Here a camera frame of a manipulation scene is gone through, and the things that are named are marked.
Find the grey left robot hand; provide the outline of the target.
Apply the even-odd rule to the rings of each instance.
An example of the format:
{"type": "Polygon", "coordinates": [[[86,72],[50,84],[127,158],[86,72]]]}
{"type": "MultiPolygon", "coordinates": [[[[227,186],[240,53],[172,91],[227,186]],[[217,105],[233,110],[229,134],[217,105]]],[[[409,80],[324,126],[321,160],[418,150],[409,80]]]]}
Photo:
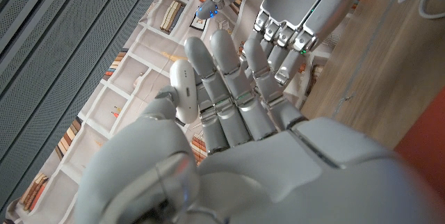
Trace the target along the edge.
{"type": "Polygon", "coordinates": [[[228,32],[185,52],[201,77],[208,156],[197,163],[175,122],[181,95],[162,88],[90,160],[75,223],[443,223],[444,202],[395,152],[287,100],[260,44],[228,32]]]}

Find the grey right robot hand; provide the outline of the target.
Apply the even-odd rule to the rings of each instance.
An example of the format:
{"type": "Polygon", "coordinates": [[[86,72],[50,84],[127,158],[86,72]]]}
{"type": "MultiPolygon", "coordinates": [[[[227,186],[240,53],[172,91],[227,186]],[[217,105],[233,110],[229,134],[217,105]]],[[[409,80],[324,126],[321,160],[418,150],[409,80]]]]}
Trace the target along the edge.
{"type": "MultiPolygon", "coordinates": [[[[199,19],[214,17],[235,0],[205,0],[199,19]]],[[[278,84],[285,87],[307,52],[317,48],[344,19],[354,0],[263,0],[252,37],[260,41],[278,84]]]]}

